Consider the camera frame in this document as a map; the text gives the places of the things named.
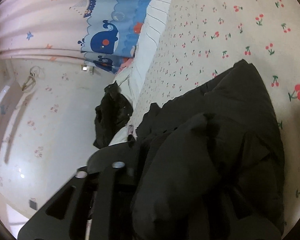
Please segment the black puffer jacket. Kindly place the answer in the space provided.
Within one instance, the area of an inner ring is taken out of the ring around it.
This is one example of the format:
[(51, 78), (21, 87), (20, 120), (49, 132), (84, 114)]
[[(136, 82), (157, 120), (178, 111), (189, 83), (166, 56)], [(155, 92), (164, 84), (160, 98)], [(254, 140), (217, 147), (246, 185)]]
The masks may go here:
[(267, 89), (242, 60), (150, 105), (133, 202), (139, 239), (280, 239), (285, 154)]

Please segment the black garment on bed edge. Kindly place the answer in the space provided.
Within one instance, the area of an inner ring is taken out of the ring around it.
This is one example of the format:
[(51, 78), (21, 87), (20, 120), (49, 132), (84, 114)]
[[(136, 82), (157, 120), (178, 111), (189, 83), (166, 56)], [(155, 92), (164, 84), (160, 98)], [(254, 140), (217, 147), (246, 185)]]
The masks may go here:
[(95, 113), (96, 139), (93, 145), (101, 149), (107, 147), (115, 134), (126, 126), (133, 114), (133, 106), (121, 94), (120, 87), (115, 81), (104, 88), (104, 96), (101, 104), (96, 106)]

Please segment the blue whale print curtain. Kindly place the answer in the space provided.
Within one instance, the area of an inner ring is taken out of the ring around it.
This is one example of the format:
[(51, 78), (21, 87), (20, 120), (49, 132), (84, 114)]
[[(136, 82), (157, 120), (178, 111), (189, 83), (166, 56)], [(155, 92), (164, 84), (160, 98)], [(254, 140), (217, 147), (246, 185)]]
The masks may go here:
[(135, 54), (151, 0), (88, 0), (87, 33), (78, 41), (87, 65), (113, 74)]

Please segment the white cherry print bedsheet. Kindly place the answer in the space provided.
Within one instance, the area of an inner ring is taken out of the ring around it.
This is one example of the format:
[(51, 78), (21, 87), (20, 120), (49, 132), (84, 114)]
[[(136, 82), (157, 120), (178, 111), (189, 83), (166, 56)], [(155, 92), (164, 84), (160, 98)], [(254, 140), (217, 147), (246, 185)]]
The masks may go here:
[(146, 17), (128, 79), (134, 112), (117, 136), (134, 134), (151, 103), (219, 76), (239, 60), (260, 73), (286, 158), (284, 238), (300, 231), (300, 0), (170, 0), (165, 27)]

